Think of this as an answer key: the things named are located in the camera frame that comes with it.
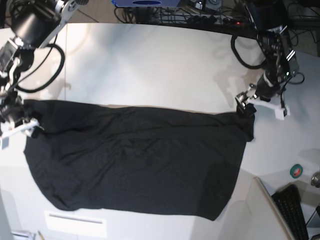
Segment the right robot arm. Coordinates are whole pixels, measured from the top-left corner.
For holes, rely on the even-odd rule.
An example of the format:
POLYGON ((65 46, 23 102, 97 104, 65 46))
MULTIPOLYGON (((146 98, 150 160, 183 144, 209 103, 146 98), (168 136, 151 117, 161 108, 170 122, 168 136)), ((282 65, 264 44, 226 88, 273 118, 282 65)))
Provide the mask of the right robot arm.
POLYGON ((86 0, 13 0, 10 16, 14 36, 0 49, 0 121, 10 128, 0 134, 1 138, 15 132, 32 135, 40 127, 40 118, 24 105, 18 92, 33 94, 47 88, 60 74, 65 54, 56 44, 58 33, 69 22, 86 0), (53 76, 42 86, 25 89, 21 73, 31 68, 34 52, 50 48, 60 53, 60 63, 53 76))

